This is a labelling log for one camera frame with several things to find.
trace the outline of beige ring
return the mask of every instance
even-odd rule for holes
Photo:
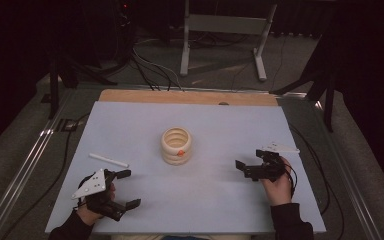
[[[170,128],[161,137],[161,154],[171,165],[186,163],[191,156],[192,137],[181,127]]]

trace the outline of table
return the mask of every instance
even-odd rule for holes
[[[185,0],[185,25],[183,38],[182,62],[180,75],[188,74],[189,66],[189,31],[224,32],[260,35],[260,44],[254,51],[255,66],[258,72],[258,79],[267,79],[261,54],[270,31],[273,16],[276,11],[276,1],[270,0],[271,7],[266,18],[246,18],[230,16],[200,15],[189,13],[189,0]]]
[[[214,106],[221,102],[232,106]],[[170,111],[158,115],[164,110]],[[207,119],[202,120],[201,117],[189,121],[196,113],[203,114]],[[255,146],[267,142],[268,136],[276,136],[276,140],[293,146],[286,120],[272,117],[282,114],[276,99],[268,94],[105,90],[92,110],[46,232],[60,225],[68,216],[75,204],[70,197],[83,177],[98,168],[113,171],[116,168],[87,158],[89,151],[98,150],[110,157],[124,158],[131,165],[130,178],[114,181],[117,189],[122,189],[117,193],[116,201],[129,201],[139,196],[142,204],[127,212],[120,222],[107,218],[99,221],[94,228],[95,233],[258,234],[273,231],[262,186],[243,178],[243,174],[235,169],[234,160],[238,158],[256,164],[258,159],[253,157]],[[211,119],[221,115],[233,120],[210,123]],[[138,119],[144,116],[152,116],[151,121],[139,122]],[[196,139],[195,148],[199,149],[194,152],[195,158],[182,166],[165,164],[158,156],[158,146],[154,144],[160,137],[154,134],[155,129],[170,126],[172,122],[167,121],[173,118],[192,130]],[[240,144],[243,142],[240,133],[248,131],[248,126],[258,128],[260,124],[266,129],[265,134],[250,131],[246,136],[255,145]],[[274,131],[285,127],[285,124],[285,134],[277,132],[274,135]],[[227,135],[226,131],[220,131],[224,128],[220,128],[221,125],[229,127]],[[119,134],[128,137],[120,138]],[[222,139],[230,139],[224,147],[232,145],[234,148],[216,151],[218,142],[214,140]],[[299,155],[283,155],[299,175],[300,183],[294,200],[301,203],[303,219],[310,221],[315,231],[325,231]],[[178,191],[188,194],[176,194]]]

